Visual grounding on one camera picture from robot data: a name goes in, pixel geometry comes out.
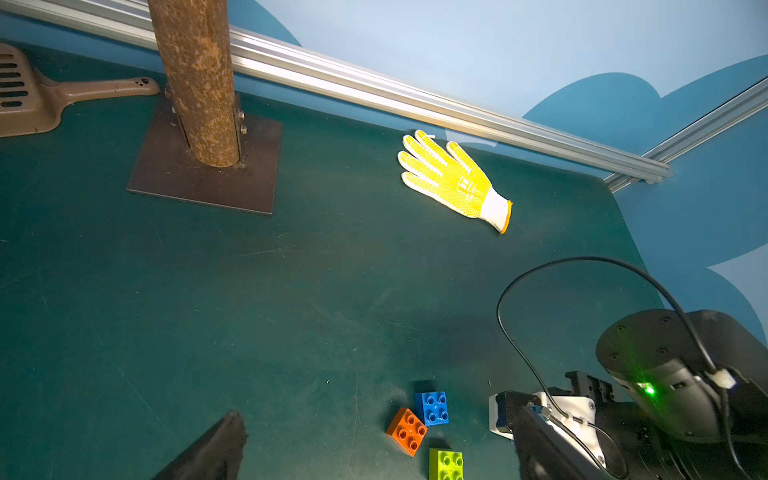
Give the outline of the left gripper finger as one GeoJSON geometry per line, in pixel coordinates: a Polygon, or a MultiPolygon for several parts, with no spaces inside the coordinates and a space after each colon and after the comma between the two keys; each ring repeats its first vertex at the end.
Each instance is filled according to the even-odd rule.
{"type": "Polygon", "coordinates": [[[178,455],[153,480],[237,479],[247,442],[244,420],[230,411],[178,455]]]}

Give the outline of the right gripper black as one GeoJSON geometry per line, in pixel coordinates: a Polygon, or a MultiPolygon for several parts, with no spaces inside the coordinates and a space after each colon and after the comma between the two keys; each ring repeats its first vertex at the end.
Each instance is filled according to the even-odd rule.
{"type": "Polygon", "coordinates": [[[506,392],[506,437],[523,479],[676,479],[671,446],[610,383],[566,374],[569,390],[506,392]]]}

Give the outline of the green lego brick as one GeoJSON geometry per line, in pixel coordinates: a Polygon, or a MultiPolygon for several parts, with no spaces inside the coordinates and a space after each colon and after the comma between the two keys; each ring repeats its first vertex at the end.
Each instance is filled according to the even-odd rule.
{"type": "Polygon", "coordinates": [[[464,480],[462,452],[438,448],[429,450],[429,480],[464,480]]]}

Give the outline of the blue small lego brick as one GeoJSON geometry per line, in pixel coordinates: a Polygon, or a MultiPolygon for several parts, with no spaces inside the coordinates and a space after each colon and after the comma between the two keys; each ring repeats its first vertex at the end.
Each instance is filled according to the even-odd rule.
{"type": "Polygon", "coordinates": [[[444,391],[414,394],[415,413],[427,426],[446,425],[450,422],[447,395],[444,391]]]}

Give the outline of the orange lego brick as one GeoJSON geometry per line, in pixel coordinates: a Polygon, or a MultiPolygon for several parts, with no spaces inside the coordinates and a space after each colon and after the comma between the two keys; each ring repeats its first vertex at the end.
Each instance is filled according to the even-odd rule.
{"type": "Polygon", "coordinates": [[[408,408],[400,408],[386,430],[388,438],[406,455],[418,452],[428,427],[408,408]]]}

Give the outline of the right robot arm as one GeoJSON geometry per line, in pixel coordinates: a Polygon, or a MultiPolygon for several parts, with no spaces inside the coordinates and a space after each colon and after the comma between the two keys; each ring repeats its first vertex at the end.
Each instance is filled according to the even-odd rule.
{"type": "Polygon", "coordinates": [[[504,391],[489,427],[515,445],[525,479],[763,479],[767,349],[727,314],[671,310],[608,328],[600,379],[504,391]]]}

